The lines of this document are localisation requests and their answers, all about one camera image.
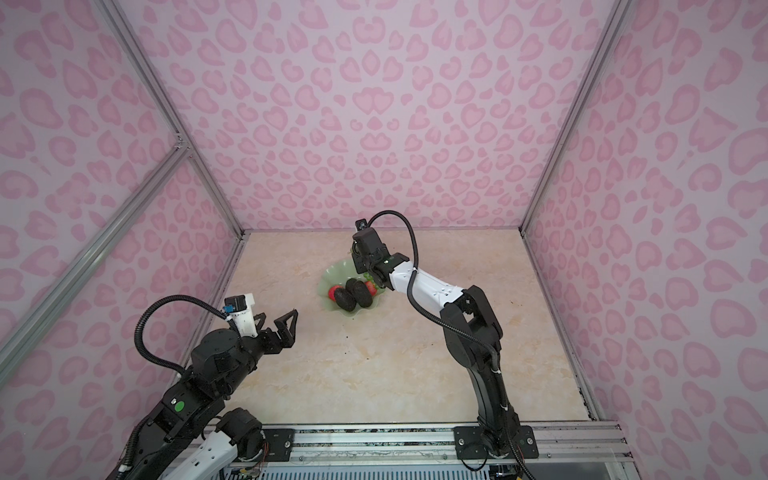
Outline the red apple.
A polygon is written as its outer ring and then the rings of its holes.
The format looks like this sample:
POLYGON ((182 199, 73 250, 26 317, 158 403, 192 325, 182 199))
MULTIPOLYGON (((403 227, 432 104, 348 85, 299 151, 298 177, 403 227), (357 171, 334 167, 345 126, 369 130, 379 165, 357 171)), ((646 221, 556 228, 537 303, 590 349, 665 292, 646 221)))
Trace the red apple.
POLYGON ((365 285, 370 293, 371 296, 376 296, 378 293, 378 288, 372 281, 366 281, 365 285))
POLYGON ((341 285, 334 285, 328 290, 328 297, 330 300, 335 301, 336 300, 336 292, 338 290, 342 289, 341 285))

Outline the dark avocado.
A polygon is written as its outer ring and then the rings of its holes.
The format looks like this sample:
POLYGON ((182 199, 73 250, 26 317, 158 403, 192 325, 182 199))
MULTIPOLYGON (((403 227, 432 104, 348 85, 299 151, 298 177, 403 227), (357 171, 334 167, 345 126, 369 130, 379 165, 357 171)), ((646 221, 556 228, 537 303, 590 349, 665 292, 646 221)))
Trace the dark avocado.
POLYGON ((335 303, 346 312, 352 312, 357 308, 355 297, 344 287, 336 292, 335 303))
POLYGON ((360 279, 348 279, 345 288, 360 307, 369 308, 372 306, 374 295, 366 282, 360 279))

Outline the green fake grape bunch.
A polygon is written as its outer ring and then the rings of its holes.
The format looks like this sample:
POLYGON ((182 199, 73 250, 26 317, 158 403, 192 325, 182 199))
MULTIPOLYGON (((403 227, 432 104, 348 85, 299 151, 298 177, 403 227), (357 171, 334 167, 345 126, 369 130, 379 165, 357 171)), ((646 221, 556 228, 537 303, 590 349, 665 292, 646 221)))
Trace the green fake grape bunch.
POLYGON ((377 288, 384 288, 386 286, 386 280, 377 272, 366 272, 365 276, 372 281, 377 288))

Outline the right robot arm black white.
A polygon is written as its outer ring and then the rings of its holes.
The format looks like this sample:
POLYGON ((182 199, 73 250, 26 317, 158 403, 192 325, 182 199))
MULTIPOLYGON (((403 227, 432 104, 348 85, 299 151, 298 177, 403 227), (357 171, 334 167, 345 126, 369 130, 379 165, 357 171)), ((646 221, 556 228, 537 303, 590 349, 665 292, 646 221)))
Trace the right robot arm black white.
POLYGON ((503 330, 484 291, 459 287, 423 271, 418 245, 413 256, 392 253, 374 227, 356 222, 351 247, 356 271, 376 286, 406 295, 417 313, 443 330, 451 357, 468 372, 477 404, 481 441, 495 458, 517 457, 520 420, 510 403, 501 368, 503 330))

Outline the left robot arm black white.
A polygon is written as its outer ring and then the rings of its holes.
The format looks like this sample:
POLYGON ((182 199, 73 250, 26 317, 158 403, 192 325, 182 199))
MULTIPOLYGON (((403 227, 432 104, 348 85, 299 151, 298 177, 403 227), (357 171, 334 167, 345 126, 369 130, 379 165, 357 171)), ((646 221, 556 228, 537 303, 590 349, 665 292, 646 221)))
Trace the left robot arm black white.
POLYGON ((228 298, 221 311, 196 300, 195 305, 228 325, 205 334, 192 350, 190 365, 183 367, 151 353, 144 342, 151 316, 177 299, 165 297, 142 314, 134 344, 144 359, 175 371, 179 379, 133 428, 108 475, 111 479, 158 479, 199 438, 202 448, 174 469, 174 475, 206 479, 235 459, 262 460, 267 455, 261 423, 243 408, 226 411, 225 404, 263 356, 294 345, 298 311, 289 311, 267 327, 264 315, 252 314, 243 296, 228 298))

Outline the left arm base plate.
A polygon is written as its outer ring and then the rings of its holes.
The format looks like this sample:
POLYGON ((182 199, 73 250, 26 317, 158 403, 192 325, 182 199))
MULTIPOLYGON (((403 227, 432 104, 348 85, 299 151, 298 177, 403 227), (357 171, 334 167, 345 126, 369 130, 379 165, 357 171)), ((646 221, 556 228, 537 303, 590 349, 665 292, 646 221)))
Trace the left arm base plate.
POLYGON ((238 459, 243 462, 287 462, 293 450, 296 430, 256 429, 238 444, 238 459))

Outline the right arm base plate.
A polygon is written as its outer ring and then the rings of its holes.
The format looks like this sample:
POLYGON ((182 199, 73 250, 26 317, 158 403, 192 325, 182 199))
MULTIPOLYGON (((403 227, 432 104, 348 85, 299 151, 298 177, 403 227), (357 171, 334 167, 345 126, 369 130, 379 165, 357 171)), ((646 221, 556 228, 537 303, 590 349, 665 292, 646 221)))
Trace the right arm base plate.
POLYGON ((501 445, 494 443, 485 429, 479 425, 457 426, 452 429, 456 457, 460 460, 516 460, 538 459, 540 452, 534 430, 521 425, 512 441, 504 437, 501 445))

